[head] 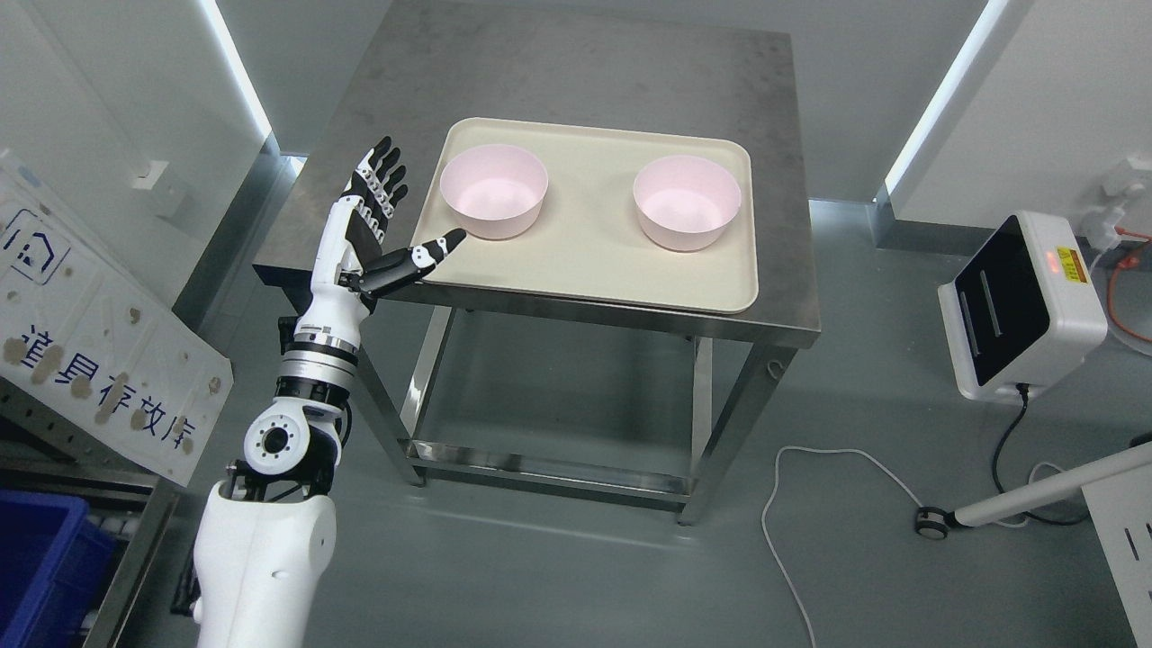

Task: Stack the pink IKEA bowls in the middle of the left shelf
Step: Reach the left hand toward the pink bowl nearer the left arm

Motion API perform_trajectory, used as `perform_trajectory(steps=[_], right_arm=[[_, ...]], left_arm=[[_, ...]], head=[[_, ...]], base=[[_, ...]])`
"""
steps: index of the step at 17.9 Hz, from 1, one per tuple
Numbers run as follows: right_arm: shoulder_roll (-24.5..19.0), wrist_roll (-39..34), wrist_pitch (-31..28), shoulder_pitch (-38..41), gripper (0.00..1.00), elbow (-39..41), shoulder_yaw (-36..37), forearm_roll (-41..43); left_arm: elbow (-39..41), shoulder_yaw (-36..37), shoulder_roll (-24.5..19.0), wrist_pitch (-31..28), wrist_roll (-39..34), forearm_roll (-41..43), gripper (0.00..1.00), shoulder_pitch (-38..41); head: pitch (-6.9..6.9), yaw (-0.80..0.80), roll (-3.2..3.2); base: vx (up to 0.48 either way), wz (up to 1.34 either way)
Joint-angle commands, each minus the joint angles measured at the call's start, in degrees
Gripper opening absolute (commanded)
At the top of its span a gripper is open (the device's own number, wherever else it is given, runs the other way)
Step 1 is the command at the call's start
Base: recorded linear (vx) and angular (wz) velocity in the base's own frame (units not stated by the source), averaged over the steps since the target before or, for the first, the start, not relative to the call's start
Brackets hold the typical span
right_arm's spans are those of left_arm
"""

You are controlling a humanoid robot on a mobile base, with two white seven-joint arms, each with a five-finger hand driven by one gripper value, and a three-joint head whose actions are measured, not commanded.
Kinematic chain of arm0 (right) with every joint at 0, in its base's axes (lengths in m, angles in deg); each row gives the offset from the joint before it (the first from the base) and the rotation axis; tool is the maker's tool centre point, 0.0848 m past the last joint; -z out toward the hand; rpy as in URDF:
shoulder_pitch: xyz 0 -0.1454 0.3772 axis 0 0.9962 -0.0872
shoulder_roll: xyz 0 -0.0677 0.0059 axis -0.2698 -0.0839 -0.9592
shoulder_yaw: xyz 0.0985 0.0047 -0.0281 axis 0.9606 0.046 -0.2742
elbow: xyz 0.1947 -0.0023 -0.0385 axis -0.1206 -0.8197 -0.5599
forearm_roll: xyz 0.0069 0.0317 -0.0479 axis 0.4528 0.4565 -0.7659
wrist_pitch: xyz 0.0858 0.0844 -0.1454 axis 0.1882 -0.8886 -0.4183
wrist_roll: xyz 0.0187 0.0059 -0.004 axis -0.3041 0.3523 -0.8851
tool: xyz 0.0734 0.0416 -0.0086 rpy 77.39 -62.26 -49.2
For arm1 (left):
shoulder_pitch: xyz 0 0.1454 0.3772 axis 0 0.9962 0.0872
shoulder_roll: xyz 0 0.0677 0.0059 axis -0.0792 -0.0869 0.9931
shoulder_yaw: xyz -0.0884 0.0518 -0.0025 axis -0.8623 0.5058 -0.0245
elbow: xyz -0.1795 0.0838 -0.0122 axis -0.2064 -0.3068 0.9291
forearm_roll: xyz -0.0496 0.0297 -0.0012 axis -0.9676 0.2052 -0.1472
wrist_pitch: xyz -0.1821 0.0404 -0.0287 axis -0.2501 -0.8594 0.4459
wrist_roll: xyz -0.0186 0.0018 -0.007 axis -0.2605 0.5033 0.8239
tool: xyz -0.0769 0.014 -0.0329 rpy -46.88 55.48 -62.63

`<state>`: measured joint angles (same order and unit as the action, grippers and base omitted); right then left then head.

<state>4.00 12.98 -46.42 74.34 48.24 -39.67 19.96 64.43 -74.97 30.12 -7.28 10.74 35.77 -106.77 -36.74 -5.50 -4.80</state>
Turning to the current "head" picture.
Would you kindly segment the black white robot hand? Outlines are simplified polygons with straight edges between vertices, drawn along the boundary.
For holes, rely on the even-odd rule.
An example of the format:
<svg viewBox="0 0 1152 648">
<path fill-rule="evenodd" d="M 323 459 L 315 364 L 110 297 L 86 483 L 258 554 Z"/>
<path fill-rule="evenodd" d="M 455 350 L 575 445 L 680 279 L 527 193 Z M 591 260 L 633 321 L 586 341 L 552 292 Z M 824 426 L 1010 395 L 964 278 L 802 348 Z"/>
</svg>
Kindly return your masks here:
<svg viewBox="0 0 1152 648">
<path fill-rule="evenodd" d="M 392 217 L 408 193 L 400 158 L 391 136 L 379 140 L 329 205 L 310 280 L 311 303 L 321 311 L 373 311 L 377 299 L 431 276 L 468 238 L 457 227 L 424 243 L 385 250 Z"/>
</svg>

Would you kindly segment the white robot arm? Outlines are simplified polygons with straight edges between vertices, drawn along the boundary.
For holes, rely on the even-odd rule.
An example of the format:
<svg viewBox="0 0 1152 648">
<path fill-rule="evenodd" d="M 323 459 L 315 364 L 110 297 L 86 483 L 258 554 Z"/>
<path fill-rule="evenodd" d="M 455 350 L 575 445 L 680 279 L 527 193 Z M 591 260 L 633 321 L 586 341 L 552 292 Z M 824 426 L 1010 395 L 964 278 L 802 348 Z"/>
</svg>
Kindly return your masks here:
<svg viewBox="0 0 1152 648">
<path fill-rule="evenodd" d="M 338 540 L 329 489 L 363 319 L 361 308 L 312 309 L 283 341 L 275 394 L 211 489 L 194 542 L 200 647 L 304 645 Z"/>
</svg>

